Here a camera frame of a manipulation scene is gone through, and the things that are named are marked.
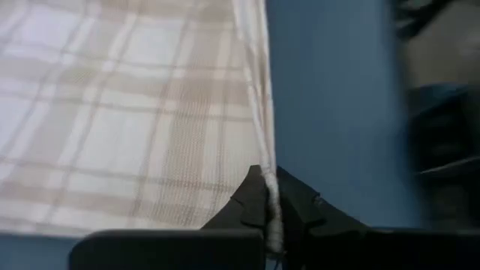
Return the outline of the white towel with beige checks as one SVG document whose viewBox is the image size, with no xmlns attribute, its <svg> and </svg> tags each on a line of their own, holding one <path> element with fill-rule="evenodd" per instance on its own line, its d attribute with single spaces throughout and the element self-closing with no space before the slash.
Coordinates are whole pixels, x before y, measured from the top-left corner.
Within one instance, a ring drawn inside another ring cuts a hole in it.
<svg viewBox="0 0 480 270">
<path fill-rule="evenodd" d="M 267 0 L 0 0 L 0 232 L 197 229 L 260 168 Z"/>
</svg>

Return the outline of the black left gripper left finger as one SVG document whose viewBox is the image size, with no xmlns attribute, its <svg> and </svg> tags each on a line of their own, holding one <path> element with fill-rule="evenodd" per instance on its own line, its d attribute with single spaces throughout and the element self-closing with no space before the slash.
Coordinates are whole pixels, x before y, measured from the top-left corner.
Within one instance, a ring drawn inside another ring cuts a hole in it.
<svg viewBox="0 0 480 270">
<path fill-rule="evenodd" d="M 265 180 L 251 166 L 228 203 L 200 229 L 92 233 L 69 254 L 69 270 L 264 270 Z"/>
</svg>

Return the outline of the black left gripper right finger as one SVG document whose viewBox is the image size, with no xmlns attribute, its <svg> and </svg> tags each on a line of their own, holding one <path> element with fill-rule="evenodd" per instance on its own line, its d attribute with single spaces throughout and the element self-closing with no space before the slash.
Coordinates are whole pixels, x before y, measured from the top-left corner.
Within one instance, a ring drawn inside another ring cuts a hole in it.
<svg viewBox="0 0 480 270">
<path fill-rule="evenodd" d="M 479 231 L 371 227 L 277 168 L 283 270 L 480 270 Z"/>
</svg>

